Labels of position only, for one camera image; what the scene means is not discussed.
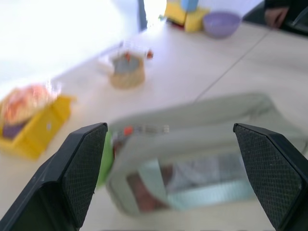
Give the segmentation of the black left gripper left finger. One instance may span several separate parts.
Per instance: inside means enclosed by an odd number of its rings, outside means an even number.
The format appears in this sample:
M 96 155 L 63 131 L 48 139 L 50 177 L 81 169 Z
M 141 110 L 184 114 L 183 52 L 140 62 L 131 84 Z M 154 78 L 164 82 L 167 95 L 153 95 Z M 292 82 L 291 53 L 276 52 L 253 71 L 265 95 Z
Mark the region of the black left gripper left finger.
M 103 156 L 106 123 L 71 132 L 0 220 L 0 231 L 79 231 Z

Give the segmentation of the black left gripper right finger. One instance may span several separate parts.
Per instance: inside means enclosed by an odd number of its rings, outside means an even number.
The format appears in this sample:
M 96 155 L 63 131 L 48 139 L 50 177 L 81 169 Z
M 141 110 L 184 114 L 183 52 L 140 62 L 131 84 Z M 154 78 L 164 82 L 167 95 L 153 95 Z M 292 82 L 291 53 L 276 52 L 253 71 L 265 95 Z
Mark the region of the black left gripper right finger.
M 308 160 L 282 134 L 236 123 L 245 170 L 276 231 L 308 231 Z

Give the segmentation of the grey lunch bag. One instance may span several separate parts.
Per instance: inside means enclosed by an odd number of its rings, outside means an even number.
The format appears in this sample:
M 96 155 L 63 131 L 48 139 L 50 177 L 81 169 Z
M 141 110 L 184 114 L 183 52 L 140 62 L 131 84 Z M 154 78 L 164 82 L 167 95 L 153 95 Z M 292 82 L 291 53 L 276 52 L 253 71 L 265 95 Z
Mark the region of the grey lunch bag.
M 305 153 L 308 134 L 287 121 L 272 100 L 237 94 L 149 111 L 110 125 L 115 160 L 106 187 L 115 205 L 136 216 L 252 199 L 233 125 L 281 133 Z M 129 136 L 125 127 L 133 126 Z

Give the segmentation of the green object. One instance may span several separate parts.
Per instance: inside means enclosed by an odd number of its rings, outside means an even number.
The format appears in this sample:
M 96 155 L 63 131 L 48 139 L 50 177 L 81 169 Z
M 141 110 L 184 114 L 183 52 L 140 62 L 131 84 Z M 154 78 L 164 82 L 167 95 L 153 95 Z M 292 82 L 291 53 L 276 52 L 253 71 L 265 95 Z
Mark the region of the green object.
M 96 187 L 99 188 L 103 186 L 106 182 L 106 179 L 109 175 L 109 172 L 112 168 L 114 162 L 114 149 L 112 142 L 112 133 L 107 132 L 104 142 L 103 155 L 101 159 L 100 172 L 98 175 L 98 180 Z

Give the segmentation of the yellow plastic bin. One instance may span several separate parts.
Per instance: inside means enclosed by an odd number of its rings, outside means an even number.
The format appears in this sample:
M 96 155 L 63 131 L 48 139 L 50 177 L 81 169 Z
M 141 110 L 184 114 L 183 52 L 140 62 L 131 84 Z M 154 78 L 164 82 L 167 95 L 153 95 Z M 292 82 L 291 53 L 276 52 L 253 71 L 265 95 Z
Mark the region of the yellow plastic bin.
M 0 153 L 37 159 L 47 149 L 61 127 L 71 116 L 71 103 L 76 97 L 61 94 L 44 110 L 37 113 L 21 129 L 14 139 L 2 136 L 0 125 Z

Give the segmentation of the bagged orange snack pack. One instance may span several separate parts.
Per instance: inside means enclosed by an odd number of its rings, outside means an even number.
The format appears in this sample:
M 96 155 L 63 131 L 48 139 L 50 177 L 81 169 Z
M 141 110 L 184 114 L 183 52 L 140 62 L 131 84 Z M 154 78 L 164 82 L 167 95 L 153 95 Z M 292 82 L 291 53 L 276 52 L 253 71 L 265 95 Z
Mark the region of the bagged orange snack pack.
M 61 85 L 33 83 L 13 89 L 0 101 L 0 123 L 24 123 L 52 104 L 61 94 Z

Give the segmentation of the round woven basket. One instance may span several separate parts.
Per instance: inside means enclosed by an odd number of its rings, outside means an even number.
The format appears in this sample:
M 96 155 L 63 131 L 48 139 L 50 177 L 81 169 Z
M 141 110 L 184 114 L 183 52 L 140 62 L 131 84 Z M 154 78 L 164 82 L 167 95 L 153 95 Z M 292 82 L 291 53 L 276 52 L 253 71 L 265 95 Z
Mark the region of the round woven basket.
M 145 81 L 144 61 L 142 58 L 125 53 L 112 61 L 114 72 L 109 80 L 116 89 L 128 90 Z

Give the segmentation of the clear wrapped small items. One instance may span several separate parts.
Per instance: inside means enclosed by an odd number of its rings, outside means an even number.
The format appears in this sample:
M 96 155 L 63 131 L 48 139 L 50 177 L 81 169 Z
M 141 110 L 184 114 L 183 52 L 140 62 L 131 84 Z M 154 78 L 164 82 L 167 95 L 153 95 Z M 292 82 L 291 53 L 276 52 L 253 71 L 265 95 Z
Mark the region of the clear wrapped small items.
M 154 57 L 154 53 L 150 48 L 139 45 L 132 41 L 122 42 L 122 46 L 120 48 L 122 54 L 124 55 L 133 55 L 144 60 L 149 60 Z

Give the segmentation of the purple plastic bowl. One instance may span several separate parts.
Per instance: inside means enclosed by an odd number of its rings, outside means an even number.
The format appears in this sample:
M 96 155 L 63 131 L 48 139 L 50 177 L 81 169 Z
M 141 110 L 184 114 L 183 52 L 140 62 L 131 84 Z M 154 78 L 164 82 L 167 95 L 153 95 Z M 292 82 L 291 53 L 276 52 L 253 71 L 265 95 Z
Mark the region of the purple plastic bowl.
M 227 38 L 239 28 L 242 17 L 233 12 L 214 11 L 203 17 L 203 27 L 207 35 L 213 38 Z

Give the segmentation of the dark chair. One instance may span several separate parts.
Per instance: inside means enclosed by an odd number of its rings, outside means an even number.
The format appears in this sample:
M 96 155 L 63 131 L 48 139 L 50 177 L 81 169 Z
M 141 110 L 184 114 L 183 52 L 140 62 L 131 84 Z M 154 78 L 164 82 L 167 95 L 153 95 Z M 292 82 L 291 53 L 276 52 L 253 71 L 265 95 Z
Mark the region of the dark chair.
M 308 37 L 308 0 L 263 0 L 243 20 Z

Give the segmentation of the yellow box with blue top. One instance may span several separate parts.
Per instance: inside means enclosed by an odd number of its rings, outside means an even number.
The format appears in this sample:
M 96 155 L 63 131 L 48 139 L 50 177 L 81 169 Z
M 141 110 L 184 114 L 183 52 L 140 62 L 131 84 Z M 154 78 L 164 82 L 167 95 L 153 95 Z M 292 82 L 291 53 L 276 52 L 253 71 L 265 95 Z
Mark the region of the yellow box with blue top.
M 164 17 L 185 32 L 197 32 L 203 30 L 203 17 L 209 13 L 199 0 L 166 0 Z

